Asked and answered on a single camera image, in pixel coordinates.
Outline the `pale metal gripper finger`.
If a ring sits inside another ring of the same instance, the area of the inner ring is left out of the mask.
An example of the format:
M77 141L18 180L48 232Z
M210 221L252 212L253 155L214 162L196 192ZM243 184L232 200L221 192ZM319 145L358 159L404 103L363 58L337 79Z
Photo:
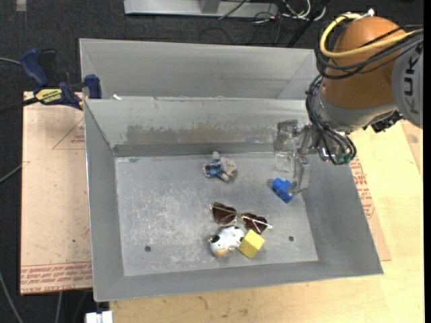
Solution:
M312 165L308 162L306 157L299 155L294 157L293 164L294 181L292 184L292 192L299 193L308 188Z
M294 170L294 156L298 142L297 120L285 120L277 124L274 141L275 166L280 172Z

